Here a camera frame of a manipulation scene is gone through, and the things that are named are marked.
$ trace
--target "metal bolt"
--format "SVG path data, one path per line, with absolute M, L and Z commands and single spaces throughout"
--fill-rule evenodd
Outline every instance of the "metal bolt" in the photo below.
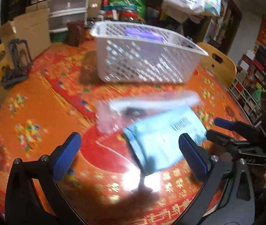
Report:
M 211 156 L 211 160 L 214 162 L 218 162 L 219 158 L 218 158 L 218 156 Z
M 22 161 L 21 158 L 16 158 L 13 162 L 14 164 L 19 164 L 21 161 Z
M 43 155 L 43 156 L 41 156 L 41 161 L 42 162 L 46 162 L 47 160 L 49 160 L 49 156 L 48 155 Z
M 246 164 L 246 161 L 245 161 L 243 158 L 241 158 L 241 159 L 239 160 L 239 162 L 240 162 L 242 165 Z

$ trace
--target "blue pouch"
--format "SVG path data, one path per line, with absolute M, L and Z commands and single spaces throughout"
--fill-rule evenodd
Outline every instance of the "blue pouch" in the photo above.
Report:
M 188 133 L 200 145 L 207 132 L 188 106 L 139 120 L 123 131 L 146 176 L 184 158 L 178 143 L 181 134 Z

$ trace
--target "green basket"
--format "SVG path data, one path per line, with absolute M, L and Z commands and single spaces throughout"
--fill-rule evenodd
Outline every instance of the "green basket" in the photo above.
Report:
M 59 33 L 50 33 L 51 42 L 58 43 L 64 42 L 67 38 L 67 31 Z

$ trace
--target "round table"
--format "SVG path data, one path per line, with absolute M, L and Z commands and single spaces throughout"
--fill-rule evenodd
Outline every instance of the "round table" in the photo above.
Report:
M 117 219 L 126 219 L 131 224 L 171 224 L 192 201 L 201 183 L 182 160 L 146 178 L 145 185 L 159 191 L 155 203 L 137 197 L 139 171 L 122 131 L 110 135 L 97 131 L 95 101 L 188 89 L 196 91 L 204 102 L 193 111 L 207 129 L 240 139 L 235 132 L 214 126 L 213 119 L 244 122 L 246 119 L 213 75 L 200 66 L 185 85 L 105 84 L 97 77 L 94 50 L 93 41 L 78 48 L 51 45 L 35 59 L 29 79 L 10 90 L 0 109 L 0 212 L 4 213 L 13 160 L 17 157 L 23 161 L 37 160 L 61 145 L 71 132 L 78 132 L 82 137 L 81 149 L 58 185 L 84 219 L 90 223 L 98 217 L 109 221 L 115 214 L 105 208 L 116 207 Z M 217 152 L 209 141 L 202 145 L 211 153 Z M 44 207 L 51 212 L 37 181 L 35 185 Z M 210 207 L 220 195 L 218 191 Z M 135 210 L 135 217 L 128 209 L 122 211 L 124 207 Z

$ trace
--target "purple object in basket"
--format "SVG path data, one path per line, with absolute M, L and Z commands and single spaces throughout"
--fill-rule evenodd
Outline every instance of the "purple object in basket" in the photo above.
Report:
M 162 42 L 165 41 L 162 35 L 156 32 L 152 32 L 152 31 L 126 28 L 126 34 L 127 36 L 130 36 L 130 37 L 139 37 L 139 38 L 144 38 L 144 39 L 149 39 L 149 40 L 158 40 Z

